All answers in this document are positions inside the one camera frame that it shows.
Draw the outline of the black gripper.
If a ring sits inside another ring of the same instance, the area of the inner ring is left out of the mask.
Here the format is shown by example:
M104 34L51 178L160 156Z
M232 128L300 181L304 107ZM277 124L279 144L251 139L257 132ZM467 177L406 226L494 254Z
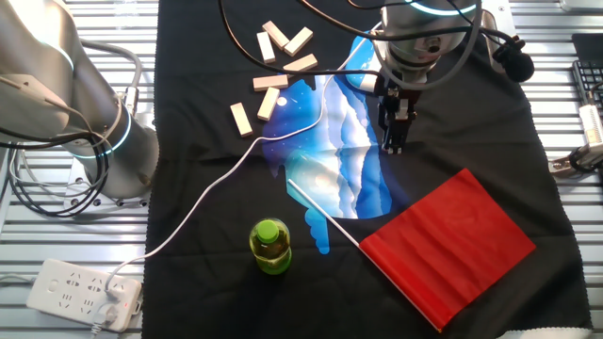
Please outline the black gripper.
M379 97L378 124L385 125L382 149L390 154L400 153L416 118L415 105L421 91L403 89L392 80L379 78L376 95Z

